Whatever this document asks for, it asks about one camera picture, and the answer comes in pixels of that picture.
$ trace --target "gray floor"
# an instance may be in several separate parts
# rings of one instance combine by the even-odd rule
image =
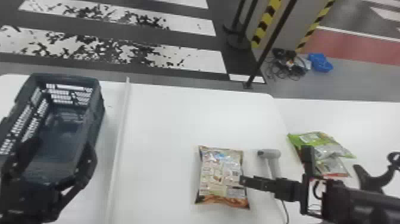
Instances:
[[[268,85],[254,84],[253,92],[268,92],[278,98],[400,102],[400,67],[333,58],[329,58],[329,61],[334,66],[330,73],[311,70],[297,82],[269,80]],[[133,83],[244,91],[242,84],[238,82],[0,63],[0,74],[35,72],[76,74],[114,82],[124,82],[128,76]]]
[[[400,102],[400,67],[329,58],[330,73],[309,71],[299,81],[269,81],[279,98]]]

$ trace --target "black plastic basket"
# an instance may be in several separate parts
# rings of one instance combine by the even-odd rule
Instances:
[[[23,142],[38,136],[42,144],[23,176],[37,183],[73,176],[94,147],[104,115],[96,79],[64,74],[33,74],[0,123],[0,166]],[[91,162],[96,158],[85,158]],[[93,175],[96,161],[87,171]]]

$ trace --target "chip bag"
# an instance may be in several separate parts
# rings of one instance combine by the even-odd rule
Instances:
[[[239,185],[243,174],[243,151],[199,146],[200,186],[195,204],[226,204],[249,209],[246,188]]]
[[[355,158],[349,150],[323,132],[309,132],[300,135],[288,134],[287,136],[298,152],[302,145],[313,146],[315,149],[315,158],[318,160],[331,156]]]

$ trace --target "handheld barcode scanner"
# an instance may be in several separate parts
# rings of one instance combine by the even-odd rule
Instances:
[[[281,155],[279,150],[258,150],[257,155],[260,158],[266,158],[268,160],[272,179],[282,178],[279,166],[279,158]]]

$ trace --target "black metal stand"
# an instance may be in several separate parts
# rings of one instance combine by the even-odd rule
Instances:
[[[246,0],[240,0],[239,6],[236,11],[236,15],[233,18],[233,22],[230,23],[229,21],[226,21],[223,25],[222,28],[226,33],[232,34],[232,33],[239,33],[238,29],[238,23],[239,23],[239,17],[242,14],[243,11],[243,6],[245,5]]]
[[[262,64],[265,61],[265,58],[268,56],[269,52],[272,49],[272,46],[274,45],[276,38],[278,37],[280,31],[282,30],[282,27],[285,25],[286,20],[289,18],[289,15],[291,14],[292,10],[294,9],[295,5],[297,3],[297,0],[290,0],[289,4],[287,5],[285,11],[283,12],[282,17],[280,18],[274,32],[271,35],[270,40],[267,43],[267,46],[265,47],[264,51],[262,52],[260,59],[257,62],[257,66],[254,70],[254,72],[251,74],[249,80],[247,82],[243,83],[243,87],[245,89],[252,89],[251,84],[253,83],[254,78],[258,74],[258,71],[260,70]]]
[[[246,30],[247,27],[249,26],[250,19],[253,16],[254,9],[258,3],[258,0],[252,0],[249,11],[247,12],[246,20],[245,23],[242,26],[242,29],[240,30],[239,33],[232,33],[228,35],[227,41],[229,46],[232,48],[241,50],[241,51],[246,51],[251,48],[250,41],[247,40],[246,38]]]

